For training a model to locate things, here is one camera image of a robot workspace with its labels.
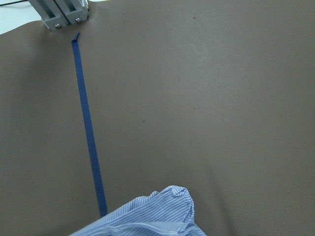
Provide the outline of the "grey aluminium frame post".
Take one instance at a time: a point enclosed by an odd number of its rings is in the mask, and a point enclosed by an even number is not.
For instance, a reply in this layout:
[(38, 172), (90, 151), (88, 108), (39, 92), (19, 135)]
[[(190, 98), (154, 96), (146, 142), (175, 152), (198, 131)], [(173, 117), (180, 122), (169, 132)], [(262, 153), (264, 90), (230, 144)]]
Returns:
[(44, 25), (55, 31), (89, 19), (87, 0), (30, 0)]

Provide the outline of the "light blue striped shirt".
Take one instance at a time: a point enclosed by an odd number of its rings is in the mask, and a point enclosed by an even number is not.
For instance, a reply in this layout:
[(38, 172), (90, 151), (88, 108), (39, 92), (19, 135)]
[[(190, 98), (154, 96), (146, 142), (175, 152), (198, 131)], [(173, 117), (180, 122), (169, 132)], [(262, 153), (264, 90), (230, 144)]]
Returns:
[(185, 187), (171, 185), (137, 197), (73, 233), (75, 236), (203, 236)]

